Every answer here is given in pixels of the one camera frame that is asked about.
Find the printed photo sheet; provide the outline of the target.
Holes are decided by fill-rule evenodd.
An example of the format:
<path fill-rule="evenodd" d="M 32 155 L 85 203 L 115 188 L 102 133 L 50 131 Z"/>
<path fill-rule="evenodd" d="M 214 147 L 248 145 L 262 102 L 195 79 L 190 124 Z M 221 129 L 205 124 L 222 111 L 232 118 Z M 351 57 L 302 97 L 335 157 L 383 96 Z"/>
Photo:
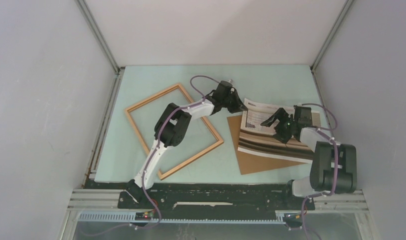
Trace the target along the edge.
<path fill-rule="evenodd" d="M 242 113 L 238 151 L 278 160 L 312 163 L 314 152 L 307 145 L 297 141 L 294 137 L 287 143 L 273 138 L 278 120 L 271 126 L 261 125 L 281 108 L 280 105 L 256 102 L 247 98 L 244 99 L 244 105 L 248 111 Z"/>

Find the brown cardboard backing board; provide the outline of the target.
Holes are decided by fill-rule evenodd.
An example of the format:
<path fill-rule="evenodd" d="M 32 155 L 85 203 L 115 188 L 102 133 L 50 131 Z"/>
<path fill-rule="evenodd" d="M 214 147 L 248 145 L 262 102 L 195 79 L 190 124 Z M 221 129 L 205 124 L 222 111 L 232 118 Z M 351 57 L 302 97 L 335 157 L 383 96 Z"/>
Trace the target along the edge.
<path fill-rule="evenodd" d="M 228 122 L 230 135 L 232 138 L 232 144 L 235 151 L 239 171 L 242 175 L 284 169 L 304 164 L 302 162 L 263 157 L 239 151 L 238 150 L 239 133 L 242 116 L 241 115 L 230 116 L 227 117 L 226 119 Z"/>

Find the wooden picture frame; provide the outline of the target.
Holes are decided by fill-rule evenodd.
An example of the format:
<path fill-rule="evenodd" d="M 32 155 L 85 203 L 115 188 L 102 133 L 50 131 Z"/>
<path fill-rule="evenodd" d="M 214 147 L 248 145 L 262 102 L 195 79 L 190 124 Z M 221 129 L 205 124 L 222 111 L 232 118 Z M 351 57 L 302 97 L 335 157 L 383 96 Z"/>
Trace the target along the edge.
<path fill-rule="evenodd" d="M 183 97 L 187 100 L 187 102 L 189 104 L 192 103 L 193 99 L 192 97 L 189 95 L 189 93 L 186 91 L 186 89 L 184 88 L 184 86 L 181 83 L 176 83 L 166 89 L 163 89 L 129 107 L 127 107 L 124 112 L 126 115 L 126 118 L 128 119 L 130 125 L 132 126 L 132 129 L 134 130 L 136 136 L 138 137 L 138 140 L 144 150 L 144 152 L 147 155 L 151 154 L 150 148 L 147 145 L 138 125 L 136 124 L 133 116 L 132 116 L 132 112 L 136 111 L 142 107 L 144 107 L 145 105 L 150 104 L 151 102 L 162 98 L 165 95 L 170 94 L 171 92 L 174 91 L 180 91 L 181 94 L 183 95 Z M 215 148 L 219 147 L 220 145 L 222 145 L 224 143 L 224 140 L 222 139 L 221 135 L 218 133 L 218 131 L 215 129 L 215 127 L 210 123 L 210 121 L 208 120 L 208 118 L 206 116 L 203 116 L 200 121 L 202 123 L 204 123 L 204 125 L 206 126 L 206 128 L 208 129 L 208 131 L 210 132 L 210 134 L 213 136 L 213 138 L 216 140 L 214 143 L 212 143 L 211 145 L 208 145 L 207 147 L 205 147 L 204 149 L 202 149 L 201 151 L 197 152 L 196 154 L 194 154 L 193 156 L 189 157 L 188 159 L 185 159 L 184 161 L 182 161 L 181 163 L 177 164 L 176 166 L 172 167 L 171 169 L 167 170 L 166 172 L 161 171 L 160 169 L 157 171 L 157 176 L 160 180 L 164 180 L 168 177 L 170 177 L 171 175 L 175 174 L 176 172 L 180 171 L 181 169 L 185 168 L 186 166 L 188 166 L 189 164 L 191 164 L 192 162 L 196 161 L 197 159 L 201 158 L 202 156 L 204 156 L 205 154 L 211 152 L 212 150 L 214 150 Z"/>

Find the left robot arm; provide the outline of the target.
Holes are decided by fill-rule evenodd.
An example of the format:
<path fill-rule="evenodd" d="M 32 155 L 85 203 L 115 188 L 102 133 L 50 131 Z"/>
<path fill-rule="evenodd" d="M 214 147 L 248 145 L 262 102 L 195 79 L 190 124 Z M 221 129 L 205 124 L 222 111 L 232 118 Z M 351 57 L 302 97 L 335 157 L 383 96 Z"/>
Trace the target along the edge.
<path fill-rule="evenodd" d="M 178 146 L 185 138 L 191 121 L 216 114 L 226 108 L 229 113 L 245 112 L 248 108 L 240 99 L 237 90 L 228 81 L 220 81 L 217 88 L 203 95 L 198 101 L 166 106 L 154 127 L 154 140 L 147 158 L 137 175 L 129 181 L 126 192 L 136 208 L 144 208 L 149 202 L 147 190 L 154 184 L 162 155 Z"/>

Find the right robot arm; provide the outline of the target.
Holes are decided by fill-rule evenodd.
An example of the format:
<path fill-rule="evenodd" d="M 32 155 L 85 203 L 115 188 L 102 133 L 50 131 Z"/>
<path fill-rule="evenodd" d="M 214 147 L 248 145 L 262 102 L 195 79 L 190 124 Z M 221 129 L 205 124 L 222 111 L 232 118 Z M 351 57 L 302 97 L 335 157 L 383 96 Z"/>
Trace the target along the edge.
<path fill-rule="evenodd" d="M 294 105 L 294 112 L 283 107 L 261 123 L 273 124 L 273 138 L 286 144 L 291 138 L 303 143 L 313 152 L 309 176 L 290 182 L 291 190 L 282 194 L 282 204 L 295 209 L 303 197 L 315 198 L 334 194 L 350 194 L 357 187 L 357 150 L 354 145 L 336 141 L 325 133 L 326 128 L 315 126 L 313 103 Z"/>

